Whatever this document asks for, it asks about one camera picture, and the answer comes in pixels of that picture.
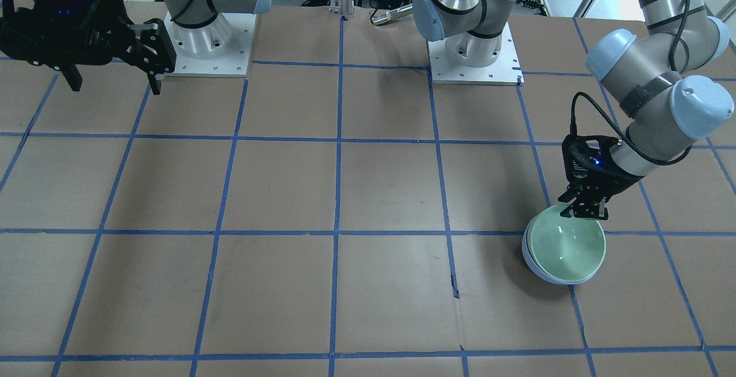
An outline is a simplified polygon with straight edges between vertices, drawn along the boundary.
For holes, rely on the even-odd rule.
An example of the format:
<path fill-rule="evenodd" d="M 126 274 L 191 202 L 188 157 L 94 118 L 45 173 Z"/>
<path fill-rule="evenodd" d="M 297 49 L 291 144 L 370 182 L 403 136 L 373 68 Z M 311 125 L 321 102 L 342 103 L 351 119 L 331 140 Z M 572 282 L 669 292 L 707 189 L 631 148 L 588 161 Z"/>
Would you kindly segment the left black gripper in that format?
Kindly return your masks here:
<path fill-rule="evenodd" d="M 611 149 L 618 144 L 611 136 L 568 134 L 562 141 L 562 157 L 568 186 L 559 202 L 568 205 L 560 217 L 608 220 L 609 195 L 620 194 L 642 179 L 620 168 Z"/>

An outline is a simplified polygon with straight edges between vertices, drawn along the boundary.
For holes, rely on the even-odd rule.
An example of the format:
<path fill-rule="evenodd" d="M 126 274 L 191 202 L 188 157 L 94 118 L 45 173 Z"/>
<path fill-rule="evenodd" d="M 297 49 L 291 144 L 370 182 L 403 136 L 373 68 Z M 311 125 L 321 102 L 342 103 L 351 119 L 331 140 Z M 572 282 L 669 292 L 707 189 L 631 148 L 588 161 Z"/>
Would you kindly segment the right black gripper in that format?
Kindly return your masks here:
<path fill-rule="evenodd" d="M 2 0 L 2 52 L 54 68 L 73 92 L 83 83 L 77 64 L 117 57 L 147 74 L 155 96 L 177 60 L 163 19 L 132 24 L 123 0 Z"/>

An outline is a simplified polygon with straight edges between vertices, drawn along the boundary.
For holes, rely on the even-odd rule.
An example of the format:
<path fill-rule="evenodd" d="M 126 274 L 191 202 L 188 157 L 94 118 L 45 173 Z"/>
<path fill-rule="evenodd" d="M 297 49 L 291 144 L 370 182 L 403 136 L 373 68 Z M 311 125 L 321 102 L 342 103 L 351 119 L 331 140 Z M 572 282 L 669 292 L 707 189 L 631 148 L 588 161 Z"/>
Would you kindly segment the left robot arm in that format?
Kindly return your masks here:
<path fill-rule="evenodd" d="M 492 64 L 492 50 L 516 0 L 412 0 L 413 20 L 426 41 L 445 41 L 469 67 Z M 644 39 L 610 32 L 587 53 L 586 67 L 631 122 L 616 137 L 582 136 L 570 121 L 562 154 L 568 186 L 562 217 L 607 220 L 605 204 L 659 167 L 680 162 L 691 146 L 733 115 L 723 86 L 691 71 L 717 59 L 729 29 L 708 16 L 703 0 L 637 0 Z"/>

